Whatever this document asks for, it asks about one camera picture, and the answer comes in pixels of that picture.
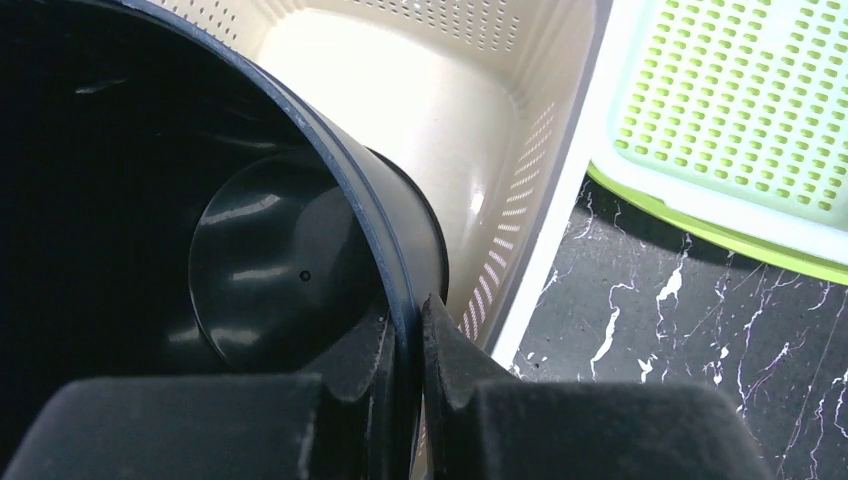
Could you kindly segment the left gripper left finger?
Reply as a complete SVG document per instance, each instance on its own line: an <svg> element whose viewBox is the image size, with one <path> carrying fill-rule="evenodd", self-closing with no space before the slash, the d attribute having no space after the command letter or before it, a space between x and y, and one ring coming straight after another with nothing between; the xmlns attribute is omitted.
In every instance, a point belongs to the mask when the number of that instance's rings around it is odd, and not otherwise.
<svg viewBox="0 0 848 480"><path fill-rule="evenodd" d="M42 407L8 479L388 479L395 329L386 302L291 374L93 378Z"/></svg>

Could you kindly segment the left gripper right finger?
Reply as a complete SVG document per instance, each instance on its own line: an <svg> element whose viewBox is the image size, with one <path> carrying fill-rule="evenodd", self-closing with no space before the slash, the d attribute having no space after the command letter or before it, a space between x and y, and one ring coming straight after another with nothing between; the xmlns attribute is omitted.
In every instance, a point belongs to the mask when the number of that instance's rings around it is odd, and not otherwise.
<svg viewBox="0 0 848 480"><path fill-rule="evenodd" d="M422 308L434 479L765 479L743 421L694 384L528 382Z"/></svg>

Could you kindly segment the large dark blue bucket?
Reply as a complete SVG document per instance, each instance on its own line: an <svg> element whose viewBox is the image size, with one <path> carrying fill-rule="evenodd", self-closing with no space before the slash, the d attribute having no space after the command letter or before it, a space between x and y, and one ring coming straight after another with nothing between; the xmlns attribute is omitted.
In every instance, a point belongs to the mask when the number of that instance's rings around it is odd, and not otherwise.
<svg viewBox="0 0 848 480"><path fill-rule="evenodd" d="M396 164L147 1L1 5L1 475L68 383L291 374L383 299L422 424L437 217Z"/></svg>

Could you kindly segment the cream perforated laundry basket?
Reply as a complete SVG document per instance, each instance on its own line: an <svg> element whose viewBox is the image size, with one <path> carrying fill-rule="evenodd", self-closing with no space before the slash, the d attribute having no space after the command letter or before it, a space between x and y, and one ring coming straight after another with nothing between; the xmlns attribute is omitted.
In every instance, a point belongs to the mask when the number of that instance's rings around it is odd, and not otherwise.
<svg viewBox="0 0 848 480"><path fill-rule="evenodd" d="M401 167L447 306L511 368L588 162L570 152L608 1L164 1Z"/></svg>

